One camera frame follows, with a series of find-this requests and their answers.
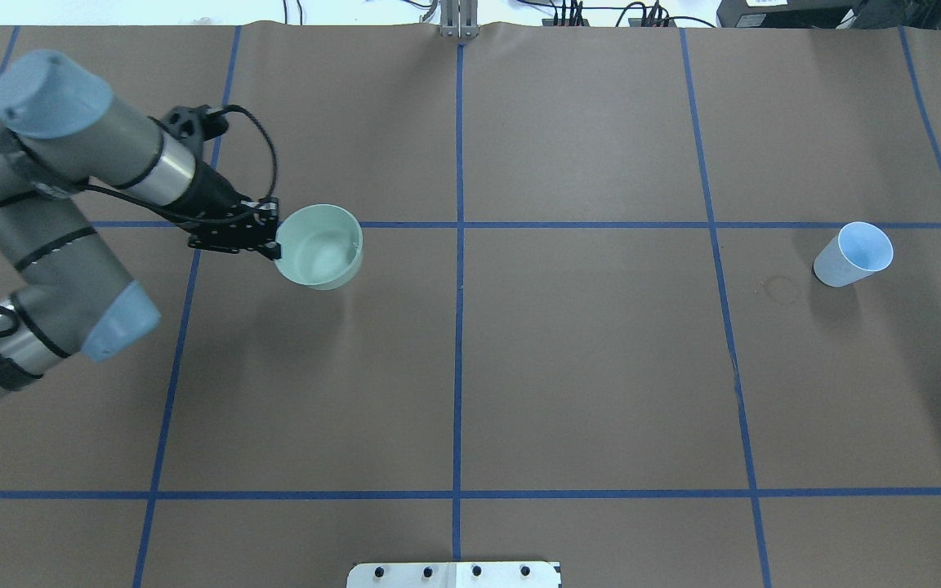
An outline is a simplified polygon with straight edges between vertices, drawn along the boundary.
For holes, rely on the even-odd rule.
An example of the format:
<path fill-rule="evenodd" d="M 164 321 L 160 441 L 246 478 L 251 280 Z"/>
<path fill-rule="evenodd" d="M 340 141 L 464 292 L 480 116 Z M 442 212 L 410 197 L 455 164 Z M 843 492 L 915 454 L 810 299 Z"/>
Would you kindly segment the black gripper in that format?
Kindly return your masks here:
<path fill-rule="evenodd" d="M 240 202 L 220 219 L 209 219 L 187 229 L 191 249 L 239 254 L 260 253 L 270 261 L 279 261 L 283 246 L 277 242 L 279 201 L 276 197 Z"/>

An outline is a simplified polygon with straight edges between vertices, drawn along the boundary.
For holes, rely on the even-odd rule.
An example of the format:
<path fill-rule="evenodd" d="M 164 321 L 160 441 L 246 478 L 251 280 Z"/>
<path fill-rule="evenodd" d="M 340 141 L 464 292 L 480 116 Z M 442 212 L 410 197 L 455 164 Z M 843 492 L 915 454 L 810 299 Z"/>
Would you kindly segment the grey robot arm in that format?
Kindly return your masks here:
<path fill-rule="evenodd" d="M 75 354 L 111 358 L 160 323 L 79 194 L 150 211 L 194 249 L 280 260 L 275 187 L 245 196 L 204 160 L 229 113 L 248 114 L 178 105 L 147 116 L 56 50 L 26 53 L 0 75 L 0 252 L 23 280 L 0 301 L 0 399 Z"/>

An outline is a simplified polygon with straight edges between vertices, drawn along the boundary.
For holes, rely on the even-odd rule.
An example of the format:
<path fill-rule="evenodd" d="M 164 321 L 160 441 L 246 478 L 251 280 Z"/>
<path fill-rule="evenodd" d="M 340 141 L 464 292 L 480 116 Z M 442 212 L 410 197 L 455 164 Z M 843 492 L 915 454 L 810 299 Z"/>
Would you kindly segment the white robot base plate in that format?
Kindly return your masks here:
<path fill-rule="evenodd" d="M 347 587 L 561 587 L 560 565 L 547 561 L 363 563 Z"/>

